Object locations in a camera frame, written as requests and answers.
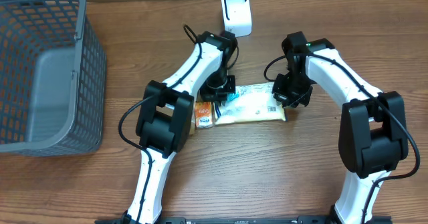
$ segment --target wire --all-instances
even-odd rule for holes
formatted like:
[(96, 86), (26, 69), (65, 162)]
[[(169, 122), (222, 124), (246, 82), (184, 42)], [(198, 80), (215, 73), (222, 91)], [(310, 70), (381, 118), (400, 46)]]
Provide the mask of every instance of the wire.
[(269, 78), (268, 78), (268, 76), (267, 76), (268, 69), (270, 68), (270, 66), (272, 66), (274, 63), (276, 63), (276, 62), (278, 62), (278, 61), (280, 61), (280, 60), (283, 60), (283, 59), (285, 59), (285, 58), (286, 58), (286, 56), (285, 56), (285, 55), (284, 55), (284, 56), (281, 56), (281, 57), (278, 57), (278, 58), (276, 58), (276, 59), (272, 60), (272, 62), (270, 62), (270, 63), (266, 66), (265, 71), (263, 72), (263, 76), (265, 76), (265, 79), (266, 79), (267, 81), (269, 81), (269, 82), (273, 82), (273, 81), (275, 81), (275, 80), (269, 79)]
[[(199, 46), (199, 55), (198, 58), (196, 59), (195, 63), (187, 70), (187, 72), (185, 74), (183, 74), (183, 76), (181, 78), (179, 78), (173, 85), (169, 86), (168, 88), (165, 88), (164, 90), (162, 90), (159, 94), (157, 95), (152, 95), (149, 96), (141, 101), (139, 101), (138, 103), (136, 103), (135, 105), (133, 105), (131, 108), (129, 108), (128, 111), (126, 111), (123, 116), (120, 118), (119, 120), (119, 125), (118, 125), (118, 131), (119, 131), (119, 136), (121, 137), (121, 139), (123, 139), (123, 141), (125, 141), (126, 143), (132, 145), (133, 147), (143, 151), (147, 157), (148, 157), (148, 171), (147, 171), (147, 177), (146, 177), (146, 182), (144, 183), (144, 188), (142, 190), (142, 194), (141, 194), (141, 200), (140, 200), (140, 209), (138, 210), (138, 215), (136, 218), (136, 224), (140, 224), (140, 216), (142, 213), (142, 204), (144, 203), (144, 196), (146, 195), (146, 190), (147, 190), (147, 185), (148, 185), (148, 180), (150, 178), (150, 173), (152, 171), (152, 164), (153, 164), (153, 160), (152, 160), (152, 156), (150, 155), (150, 153), (147, 151), (147, 149), (143, 148), (142, 146), (140, 146), (139, 144), (134, 143), (133, 141), (129, 140), (127, 137), (125, 137), (125, 135), (123, 134), (123, 129), (122, 129), (122, 125), (123, 122), (125, 121), (126, 117), (128, 117), (128, 115), (134, 111), (136, 108), (138, 108), (139, 106), (141, 106), (141, 108), (143, 107), (142, 105), (147, 102), (148, 100), (152, 99), (152, 98), (156, 98), (159, 97), (160, 95), (162, 95), (163, 93), (165, 93), (168, 90), (172, 90), (173, 88), (175, 88), (176, 86), (178, 86), (179, 84), (181, 84), (181, 82), (192, 72), (192, 70), (196, 67), (196, 65), (199, 63), (199, 60), (201, 60), (202, 58), (202, 45), (201, 43), (199, 43), (197, 41), (197, 36), (195, 34), (195, 32), (186, 24), (184, 24), (183, 29), (185, 30), (185, 33), (187, 34), (187, 36), (189, 36), (189, 38), (192, 40), (192, 42), (194, 44), (198, 44)], [(191, 35), (195, 38), (195, 40), (193, 40), (193, 38), (190, 36), (189, 32), (187, 31), (189, 30), (191, 32)]]
[(376, 181), (373, 182), (372, 187), (370, 188), (370, 192), (368, 193), (368, 197), (366, 199), (366, 203), (364, 204), (364, 209), (362, 210), (362, 219), (361, 219), (361, 224), (365, 223), (365, 217), (367, 215), (367, 209), (368, 209), (368, 205), (370, 204), (370, 200), (373, 196), (373, 193), (375, 192), (376, 187), (379, 187), (378, 184), (383, 182), (383, 181), (388, 181), (388, 180), (397, 180), (397, 179), (403, 179), (403, 178), (407, 178), (407, 177), (411, 177), (413, 176), (419, 169), (419, 166), (421, 165), (421, 156), (419, 154), (419, 150), (417, 148), (416, 142), (413, 139), (413, 137), (410, 135), (409, 131), (406, 130), (406, 128), (399, 122), (399, 120), (397, 120), (397, 118), (394, 116), (393, 113), (391, 113), (391, 111), (389, 111), (389, 109), (382, 104), (381, 101), (379, 101), (377, 98), (375, 98), (372, 94), (370, 94), (363, 85), (361, 85), (356, 79), (355, 77), (342, 65), (340, 65), (336, 60), (332, 60), (330, 58), (326, 58), (324, 56), (321, 55), (316, 55), (313, 53), (309, 53), (305, 56), (309, 56), (309, 57), (314, 57), (314, 58), (318, 58), (321, 60), (325, 60), (327, 62), (330, 62), (331, 64), (337, 66), (338, 68), (340, 68), (353, 82), (354, 84), (361, 90), (361, 92), (363, 92), (364, 94), (366, 94), (371, 100), (373, 100), (379, 107), (381, 107), (382, 111), (389, 116), (389, 118), (391, 118), (395, 124), (400, 128), (401, 131), (403, 131), (403, 133), (406, 135), (407, 139), (410, 141), (410, 144), (412, 146), (413, 152), (415, 153), (415, 166), (413, 167), (413, 169), (408, 172), (407, 174), (403, 174), (403, 175), (396, 175), (396, 176), (390, 176), (390, 177), (383, 177), (383, 178), (379, 178)]
[(236, 45), (236, 57), (235, 57), (235, 60), (233, 61), (233, 63), (230, 66), (226, 67), (226, 70), (230, 70), (236, 64), (236, 60), (238, 60), (238, 56), (239, 56), (239, 47), (238, 47), (238, 45)]

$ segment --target snack package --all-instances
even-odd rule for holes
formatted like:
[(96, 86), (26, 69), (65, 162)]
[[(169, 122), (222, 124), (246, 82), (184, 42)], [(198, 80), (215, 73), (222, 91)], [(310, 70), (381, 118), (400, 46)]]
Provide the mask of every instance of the snack package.
[(221, 105), (214, 104), (215, 124), (231, 124), (263, 120), (286, 121), (282, 104), (274, 99), (273, 82), (236, 86)]
[(213, 127), (213, 113), (210, 102), (197, 102), (195, 104), (196, 128)]

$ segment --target plastic bin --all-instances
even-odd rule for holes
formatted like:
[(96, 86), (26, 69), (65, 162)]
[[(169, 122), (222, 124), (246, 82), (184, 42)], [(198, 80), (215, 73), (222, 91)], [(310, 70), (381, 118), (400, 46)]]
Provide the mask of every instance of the plastic bin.
[(0, 152), (94, 152), (106, 56), (86, 0), (0, 0)]

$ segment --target wooden table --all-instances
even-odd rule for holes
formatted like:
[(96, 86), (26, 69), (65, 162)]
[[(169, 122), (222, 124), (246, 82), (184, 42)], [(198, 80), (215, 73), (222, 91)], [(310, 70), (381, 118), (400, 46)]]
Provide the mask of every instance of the wooden table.
[[(239, 38), (231, 70), (238, 85), (265, 82), (263, 69), (282, 55), (288, 33), (328, 38), (372, 85), (405, 99), (407, 126), (423, 159), (416, 176), (386, 182), (376, 215), (396, 223), (428, 222), (428, 0), (251, 0), (253, 32)], [(134, 196), (140, 152), (117, 133), (121, 115), (188, 58), (182, 30), (218, 33), (220, 0), (89, 4), (87, 14), (107, 53), (104, 139), (84, 156), (0, 155), (0, 223), (93, 223), (113, 219)], [(286, 63), (269, 76), (286, 73)], [(340, 109), (314, 86), (308, 107), (289, 122), (256, 122), (197, 130), (177, 155), (163, 195), (165, 215), (188, 218), (293, 217), (327, 214), (345, 167), (337, 143)], [(134, 136), (137, 113), (125, 123)], [(413, 153), (395, 173), (414, 165)]]

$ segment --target black cable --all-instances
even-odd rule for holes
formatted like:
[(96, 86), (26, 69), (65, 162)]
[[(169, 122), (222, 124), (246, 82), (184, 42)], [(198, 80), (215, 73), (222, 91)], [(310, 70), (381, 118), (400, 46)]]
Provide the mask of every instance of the black cable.
[[(132, 145), (133, 147), (140, 149), (141, 151), (143, 151), (144, 153), (146, 153), (147, 157), (148, 157), (148, 171), (147, 171), (147, 177), (146, 177), (146, 182), (144, 183), (144, 188), (142, 190), (142, 194), (141, 194), (141, 200), (140, 200), (140, 209), (138, 210), (138, 215), (136, 218), (136, 224), (139, 224), (140, 222), (140, 216), (142, 213), (142, 204), (144, 203), (144, 196), (146, 194), (146, 190), (147, 190), (147, 185), (148, 185), (148, 180), (150, 178), (150, 172), (152, 171), (152, 156), (150, 155), (150, 153), (147, 151), (147, 149), (141, 147), (139, 144), (134, 143), (133, 141), (129, 140), (127, 137), (125, 137), (125, 135), (123, 135), (123, 130), (122, 130), (122, 125), (123, 122), (125, 121), (126, 117), (132, 112), (134, 111), (136, 108), (138, 108), (139, 106), (142, 105), (150, 100), (151, 98), (155, 98), (158, 97), (160, 95), (162, 95), (164, 92), (166, 92), (167, 90), (172, 90), (173, 88), (175, 88), (176, 86), (178, 86), (179, 84), (181, 84), (181, 82), (192, 72), (192, 70), (196, 67), (196, 65), (199, 63), (199, 60), (201, 60), (202, 58), (202, 45), (201, 43), (199, 43), (197, 41), (197, 36), (195, 34), (195, 32), (186, 24), (184, 24), (183, 29), (185, 30), (187, 36), (189, 36), (189, 38), (192, 40), (192, 42), (194, 44), (198, 44), (199, 46), (199, 55), (198, 58), (196, 59), (195, 63), (187, 70), (187, 72), (185, 74), (183, 74), (183, 76), (181, 78), (179, 78), (173, 85), (169, 86), (168, 88), (164, 89), (163, 91), (161, 91), (158, 95), (152, 95), (149, 96), (143, 100), (141, 100), (140, 102), (136, 103), (135, 105), (133, 105), (131, 108), (129, 108), (128, 111), (126, 111), (122, 118), (119, 120), (119, 125), (118, 125), (118, 131), (119, 131), (119, 136), (121, 137), (121, 139), (123, 139), (123, 141), (125, 141), (126, 143)], [(189, 32), (187, 31), (189, 30), (192, 34), (192, 36), (195, 38), (195, 40), (193, 40), (193, 38), (189, 35)]]
[(239, 47), (237, 45), (236, 46), (236, 58), (230, 66), (226, 67), (226, 70), (230, 70), (236, 64), (236, 61), (238, 60), (238, 56), (239, 56)]
[(382, 111), (387, 116), (389, 116), (389, 118), (391, 118), (395, 122), (395, 124), (400, 128), (401, 131), (403, 131), (403, 133), (406, 135), (407, 139), (410, 141), (410, 144), (412, 146), (413, 152), (415, 153), (415, 159), (416, 159), (415, 160), (415, 166), (413, 167), (413, 169), (410, 172), (408, 172), (407, 174), (403, 174), (403, 175), (383, 177), (383, 178), (377, 179), (376, 181), (373, 182), (373, 185), (370, 188), (370, 192), (368, 193), (368, 197), (366, 199), (366, 203), (364, 204), (364, 209), (362, 210), (361, 224), (364, 224), (364, 219), (365, 219), (366, 214), (367, 214), (368, 205), (370, 204), (370, 200), (371, 200), (371, 198), (373, 196), (373, 193), (375, 192), (376, 187), (378, 187), (378, 184), (381, 183), (381, 182), (383, 182), (383, 181), (397, 180), (397, 179), (403, 179), (403, 178), (407, 178), (407, 177), (413, 176), (418, 171), (419, 166), (421, 165), (421, 156), (419, 154), (419, 150), (417, 148), (415, 140), (410, 135), (409, 131), (406, 130), (406, 128), (399, 122), (399, 120), (397, 120), (397, 118), (394, 116), (394, 114), (391, 113), (391, 111), (389, 111), (389, 109), (387, 107), (385, 107), (385, 105), (383, 105), (381, 101), (379, 101), (372, 94), (370, 94), (364, 88), (364, 86), (361, 85), (355, 79), (355, 77), (344, 66), (340, 65), (336, 60), (332, 60), (330, 58), (326, 58), (326, 57), (321, 56), (321, 55), (316, 55), (316, 54), (313, 54), (313, 53), (309, 53), (309, 54), (307, 54), (305, 56), (309, 56), (309, 57), (314, 57), (314, 58), (318, 58), (318, 59), (321, 59), (321, 60), (325, 60), (325, 61), (330, 62), (331, 64), (337, 66), (338, 68), (340, 68), (354, 82), (354, 84), (361, 90), (361, 92), (363, 92), (364, 94), (366, 94), (379, 107), (381, 107)]
[(281, 56), (281, 57), (278, 57), (278, 58), (276, 58), (276, 59), (272, 60), (272, 62), (270, 62), (270, 63), (266, 66), (265, 71), (263, 72), (263, 76), (265, 76), (265, 79), (266, 79), (267, 81), (269, 81), (269, 82), (273, 82), (273, 81), (275, 81), (275, 80), (269, 79), (269, 78), (268, 78), (268, 76), (266, 75), (266, 74), (268, 73), (268, 69), (270, 68), (270, 66), (272, 66), (272, 64), (274, 64), (274, 63), (276, 63), (276, 62), (278, 62), (278, 61), (280, 61), (280, 60), (283, 60), (283, 59), (285, 59), (285, 58), (286, 58), (286, 56), (285, 56), (285, 55), (284, 55), (284, 56)]

